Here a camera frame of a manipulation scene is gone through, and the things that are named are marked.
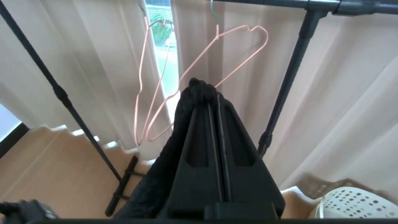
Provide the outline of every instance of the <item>pink wire hanger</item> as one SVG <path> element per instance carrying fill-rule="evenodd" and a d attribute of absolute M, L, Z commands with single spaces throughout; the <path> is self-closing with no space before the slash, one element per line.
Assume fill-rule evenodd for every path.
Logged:
<path fill-rule="evenodd" d="M 164 26 L 166 22 L 169 22 L 170 25 L 171 25 L 171 22 L 170 22 L 170 21 L 165 21 L 162 25 Z M 145 129 L 146 129 L 146 139 L 147 139 L 149 142 L 152 142 L 152 141 L 155 141 L 159 136 L 161 136 L 163 133 L 165 133 L 168 129 L 170 129 L 170 128 L 172 127 L 173 123 L 170 124 L 169 126 L 167 126 L 160 134 L 156 135 L 153 139 L 149 139 L 149 131 L 150 131 L 150 129 L 151 129 L 151 127 L 152 127 L 152 125 L 153 125 L 153 123 L 154 123 L 156 117 L 159 115 L 161 109 L 165 106 L 166 102 L 167 102 L 169 99 L 171 99 L 171 98 L 175 97 L 175 95 L 177 95 L 177 93 L 178 93 L 178 91 L 179 91 L 179 89 L 180 89 L 180 84 L 181 84 L 182 79 L 183 79 L 183 78 L 185 77 L 185 75 L 192 69 L 192 67 L 199 61 L 199 59 L 201 59 L 201 57 L 207 52 L 207 50 L 208 50 L 217 40 L 219 40 L 220 37 L 224 37 L 224 36 L 226 36 L 226 35 L 228 35 L 228 34 L 234 32 L 234 31 L 236 31 L 236 30 L 245 29 L 245 28 L 246 28 L 249 32 L 252 32 L 252 31 L 254 31 L 254 30 L 256 30 L 256 29 L 260 29 L 260 30 L 262 30 L 262 31 L 266 34 L 266 39 L 265 39 L 263 45 L 262 45 L 261 47 L 259 47 L 252 55 L 250 55 L 243 63 L 241 63 L 239 66 L 237 66 L 230 74 L 228 74 L 227 76 L 225 76 L 217 85 L 215 85 L 215 88 L 219 87 L 225 80 L 227 80 L 232 74 L 234 74 L 238 69 L 240 69 L 246 62 L 248 62 L 250 59 L 252 59 L 260 50 L 262 50 L 262 49 L 267 45 L 267 43 L 268 43 L 268 36 L 269 36 L 269 35 L 268 35 L 268 31 L 267 31 L 265 28 L 263 28 L 262 26 L 255 26 L 255 27 L 253 27 L 252 29 L 250 29 L 250 27 L 249 27 L 248 25 L 239 26 L 239 27 L 236 27 L 236 28 L 234 28 L 234 29 L 228 30 L 228 31 L 226 31 L 226 32 L 220 34 L 220 27 L 219 27 L 219 25 L 217 24 L 217 25 L 216 25 L 216 36 L 215 36 L 215 38 L 207 45 L 207 47 L 202 51 L 202 53 L 201 53 L 201 54 L 192 62 L 192 64 L 184 71 L 184 73 L 183 73 L 182 76 L 180 77 L 180 80 L 178 81 L 178 88 L 177 88 L 176 92 L 175 92 L 173 95 L 168 96 L 168 97 L 162 102 L 162 104 L 161 104 L 161 105 L 159 106 L 159 108 L 157 109 L 157 111 L 156 111 L 154 117 L 151 119 L 151 121 L 150 121 L 148 127 L 146 128 L 147 122 L 148 122 L 148 119 L 149 119 L 149 116 L 150 116 L 150 113 L 152 112 L 152 107 L 153 107 L 153 104 L 154 104 L 154 100 L 155 100 L 155 98 L 156 98 L 157 91 L 158 91 L 158 89 L 159 89 L 160 83 L 161 83 L 161 81 L 162 81 L 162 79 L 163 79 L 163 76 L 164 76 L 165 66 L 166 66 L 166 63 L 167 63 L 167 57 L 169 56 L 169 49 L 170 49 L 170 46 L 169 46 L 168 51 L 167 51 L 165 66 L 164 66 L 164 69 L 163 69 L 163 72 L 162 72 L 162 76 L 160 77 L 160 80 L 159 80 L 159 82 L 158 82 L 158 84 L 157 84 L 157 87 L 156 87 L 156 90 L 155 90 L 155 93 L 154 93 L 154 97 L 153 97 L 153 99 L 152 99 L 152 103 L 150 104 L 149 112 L 148 112 L 147 119 L 146 119 L 145 125 L 144 125 L 144 130 L 143 130 L 143 133 L 142 133 L 142 135 L 141 135 L 141 140 L 138 141 L 138 139 L 137 139 L 137 134 L 136 134 L 136 133 L 137 133 L 137 111 L 138 111 L 139 95 L 140 95 L 140 93 L 141 93 L 141 91 L 142 91 L 142 78 L 141 78 L 141 75 L 142 75 L 142 61 L 143 61 L 143 58 L 144 58 L 144 52 L 145 52 L 145 46 L 146 46 L 146 41 L 147 41 L 147 35 L 148 35 L 148 30 L 149 30 L 149 27 L 150 27 L 150 26 L 147 25 L 147 32 L 146 32 L 146 37 L 145 37 L 145 41 L 144 41 L 144 47 L 143 47 L 143 50 L 142 50 L 140 68 L 139 68 L 140 91 L 139 91 L 139 93 L 138 93 L 138 95 L 137 95 L 137 99 L 136 99 L 136 110 L 135 110 L 135 115 L 134 115 L 134 137 L 135 137 L 137 146 L 139 146 L 139 145 L 141 144 L 141 142 L 142 142 L 143 134 L 144 134 Z"/>
<path fill-rule="evenodd" d="M 166 59 L 165 59 L 165 62 L 164 62 L 163 72 L 162 72 L 162 75 L 161 75 L 161 77 L 160 77 L 160 79 L 159 79 L 159 82 L 157 83 L 156 90 L 155 90 L 155 93 L 154 93 L 154 97 L 153 97 L 152 103 L 150 104 L 150 107 L 149 107 L 148 115 L 147 115 L 147 118 L 146 118 L 146 120 L 145 120 L 145 125 L 144 125 L 144 128 L 143 128 L 143 130 L 142 130 L 141 139 L 138 139 L 138 137 L 137 137 L 138 102 L 139 102 L 139 95 L 140 95 L 141 92 L 142 92 L 142 63 L 143 63 L 143 61 L 144 61 L 144 54 L 145 54 L 145 49 L 146 49 L 146 44 L 147 44 L 147 38 L 148 38 L 149 29 L 150 29 L 150 27 L 152 27 L 154 24 L 156 24 L 156 23 L 158 23 L 158 22 L 161 22 L 161 23 L 162 23 L 162 27 L 164 27 L 164 26 L 166 25 L 166 23 L 169 23 L 170 26 L 171 26 L 171 28 L 172 28 L 172 31 L 173 31 L 173 24 L 172 24 L 169 20 L 165 20 L 164 22 L 161 21 L 161 20 L 158 20 L 158 21 L 155 21 L 155 22 L 151 23 L 150 25 L 148 25 L 148 20 L 147 20 L 146 17 L 144 17 L 144 20 L 145 20 L 145 24 L 146 24 L 147 30 L 146 30 L 146 33 L 145 33 L 144 46 L 142 47 L 141 61 L 140 61 L 140 64 L 139 64 L 139 92 L 138 92 L 138 94 L 137 94 L 137 98 L 136 98 L 136 108 L 135 108 L 135 111 L 134 111 L 134 140 L 135 140 L 137 146 L 140 146 L 141 143 L 142 143 L 142 140 L 144 139 L 144 132 L 145 132 L 145 129 L 146 129 L 146 126 L 147 126 L 147 123 L 148 123 L 148 119 L 149 119 L 149 116 L 150 116 L 150 112 L 152 111 L 152 107 L 153 107 L 154 102 L 155 102 L 155 98 L 156 98 L 157 91 L 159 90 L 160 83 L 162 82 L 162 79 L 163 79 L 164 71 L 165 71 L 165 69 L 166 69 L 167 59 L 168 59 L 168 57 L 169 57 L 169 50 L 170 50 L 170 43 L 169 43 L 169 47 L 167 48 Z"/>

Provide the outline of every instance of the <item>black fabric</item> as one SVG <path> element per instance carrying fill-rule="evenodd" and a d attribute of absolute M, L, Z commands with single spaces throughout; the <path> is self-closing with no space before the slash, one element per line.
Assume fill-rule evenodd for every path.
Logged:
<path fill-rule="evenodd" d="M 190 80 L 178 101 L 171 137 L 115 219 L 155 218 L 159 214 L 173 186 L 193 108 L 205 103 L 216 105 L 216 95 L 212 85 L 196 78 Z"/>

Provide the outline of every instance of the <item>white plastic basket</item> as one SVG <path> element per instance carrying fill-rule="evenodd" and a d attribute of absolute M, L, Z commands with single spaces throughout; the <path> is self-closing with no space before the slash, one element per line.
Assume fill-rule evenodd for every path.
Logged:
<path fill-rule="evenodd" d="M 356 187 L 328 192 L 309 218 L 398 218 L 398 206 Z"/>

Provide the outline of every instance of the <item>black clothes rack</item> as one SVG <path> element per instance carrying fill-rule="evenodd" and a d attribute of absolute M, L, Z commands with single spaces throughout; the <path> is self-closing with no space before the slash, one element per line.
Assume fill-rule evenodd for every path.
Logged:
<path fill-rule="evenodd" d="M 300 32 L 298 34 L 298 40 L 294 48 L 294 52 L 287 67 L 285 77 L 282 82 L 282 86 L 279 90 L 278 97 L 276 99 L 274 109 L 272 110 L 271 117 L 268 121 L 267 128 L 262 134 L 258 153 L 263 156 L 267 148 L 271 145 L 272 132 L 275 128 L 276 122 L 279 118 L 280 112 L 282 111 L 283 105 L 286 101 L 287 95 L 289 94 L 290 87 L 293 84 L 294 78 L 300 67 L 301 61 L 308 47 L 310 39 L 312 38 L 315 29 L 317 28 L 318 22 L 321 18 L 325 17 L 328 12 L 335 15 L 341 16 L 358 16 L 364 14 L 398 14 L 398 1 L 396 0 L 215 0 L 224 2 L 240 2 L 248 4 L 260 4 L 268 6 L 282 6 L 282 7 L 295 7 L 305 9 L 307 11 L 304 21 L 302 23 Z M 66 109 L 70 112 L 73 118 L 76 120 L 80 128 L 84 131 L 87 138 L 90 140 L 94 148 L 98 151 L 98 154 L 103 158 L 106 165 L 111 169 L 114 176 L 118 179 L 119 185 L 115 190 L 111 201 L 105 211 L 107 216 L 113 214 L 116 205 L 119 200 L 128 199 L 127 196 L 123 195 L 124 188 L 126 187 L 130 176 L 138 175 L 143 177 L 143 174 L 134 172 L 134 168 L 138 162 L 137 157 L 133 157 L 123 175 L 121 177 L 117 170 L 112 165 L 111 161 L 106 157 L 101 146 L 95 141 L 92 133 L 73 107 L 72 102 L 69 100 L 66 91 L 55 81 L 43 61 L 40 59 L 33 46 L 27 40 L 24 33 L 21 31 L 15 20 L 12 18 L 4 4 L 0 1 L 0 14 L 6 21 L 8 26 L 11 28 L 13 33 L 19 39 L 21 44 L 24 46 L 28 54 L 32 57 L 32 60 L 40 68 L 43 75 L 49 81 L 52 86 L 55 95 L 63 103 Z"/>

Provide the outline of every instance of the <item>brown floor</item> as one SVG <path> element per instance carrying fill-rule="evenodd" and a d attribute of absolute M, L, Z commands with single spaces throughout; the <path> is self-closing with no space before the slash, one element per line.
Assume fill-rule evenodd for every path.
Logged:
<path fill-rule="evenodd" d="M 104 150 L 120 175 L 134 151 Z M 147 162 L 136 171 L 146 173 Z M 130 195 L 140 181 L 132 176 L 124 192 Z M 118 182 L 85 136 L 67 129 L 30 130 L 0 159 L 0 201 L 37 199 L 62 218 L 105 218 L 104 211 Z M 121 200 L 117 207 L 124 204 Z"/>

